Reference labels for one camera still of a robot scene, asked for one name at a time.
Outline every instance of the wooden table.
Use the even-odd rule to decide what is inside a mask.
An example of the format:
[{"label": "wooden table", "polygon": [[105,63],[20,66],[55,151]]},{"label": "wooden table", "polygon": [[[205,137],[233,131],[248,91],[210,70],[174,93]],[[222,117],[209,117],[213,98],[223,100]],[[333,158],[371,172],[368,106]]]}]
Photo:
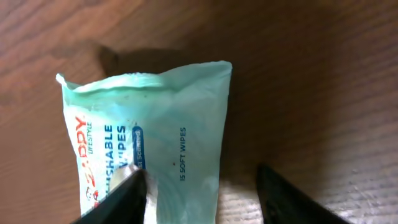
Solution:
[{"label": "wooden table", "polygon": [[79,216],[56,73],[212,60],[234,66],[218,223],[261,222],[259,162],[353,223],[398,223],[397,54],[394,0],[3,0],[0,223]]}]

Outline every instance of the wipes packet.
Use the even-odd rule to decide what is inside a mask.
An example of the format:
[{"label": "wipes packet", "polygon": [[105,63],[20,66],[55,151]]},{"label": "wipes packet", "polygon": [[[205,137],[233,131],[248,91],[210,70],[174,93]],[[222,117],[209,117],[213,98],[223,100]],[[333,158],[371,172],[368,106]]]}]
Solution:
[{"label": "wipes packet", "polygon": [[209,62],[87,85],[58,74],[81,214],[110,193],[117,168],[134,164],[157,182],[157,223],[214,223],[231,70]]}]

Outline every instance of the light green packet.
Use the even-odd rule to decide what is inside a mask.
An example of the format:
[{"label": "light green packet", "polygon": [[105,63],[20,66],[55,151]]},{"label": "light green packet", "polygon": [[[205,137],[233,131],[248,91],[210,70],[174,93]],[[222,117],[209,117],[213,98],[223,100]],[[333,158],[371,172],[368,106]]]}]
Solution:
[{"label": "light green packet", "polygon": [[134,163],[158,183],[157,223],[215,223],[231,70],[209,62],[87,85],[58,74],[81,214],[109,194],[118,167]]}]

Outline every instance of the dark blurry object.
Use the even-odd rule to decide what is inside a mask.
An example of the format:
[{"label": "dark blurry object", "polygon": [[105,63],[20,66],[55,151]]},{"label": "dark blurry object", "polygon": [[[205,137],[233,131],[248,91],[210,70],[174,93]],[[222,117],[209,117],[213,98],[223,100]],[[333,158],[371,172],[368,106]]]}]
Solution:
[{"label": "dark blurry object", "polygon": [[142,224],[146,195],[145,172],[138,170],[96,208],[73,224]]},{"label": "dark blurry object", "polygon": [[266,165],[258,169],[257,192],[266,224],[348,224]]}]

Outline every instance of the blue label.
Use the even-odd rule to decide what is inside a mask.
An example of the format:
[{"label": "blue label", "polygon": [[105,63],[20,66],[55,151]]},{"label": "blue label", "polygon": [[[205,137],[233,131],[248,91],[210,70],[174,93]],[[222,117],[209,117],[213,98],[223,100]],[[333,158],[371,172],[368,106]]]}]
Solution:
[{"label": "blue label", "polygon": [[144,133],[140,126],[135,126],[132,129],[132,151],[134,154],[134,165],[145,169]]}]

